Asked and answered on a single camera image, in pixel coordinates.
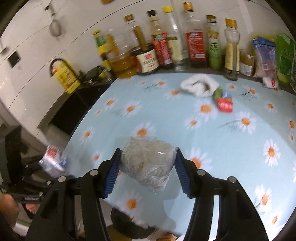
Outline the person's right hand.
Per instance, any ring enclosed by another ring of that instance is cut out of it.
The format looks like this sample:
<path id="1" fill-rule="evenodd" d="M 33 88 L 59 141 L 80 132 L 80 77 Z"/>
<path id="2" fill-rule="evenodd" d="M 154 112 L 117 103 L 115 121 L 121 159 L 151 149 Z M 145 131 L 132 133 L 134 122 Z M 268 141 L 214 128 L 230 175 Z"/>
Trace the person's right hand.
<path id="1" fill-rule="evenodd" d="M 1 213 L 10 227 L 15 227 L 20 210 L 18 203 L 10 194 L 1 194 Z"/>

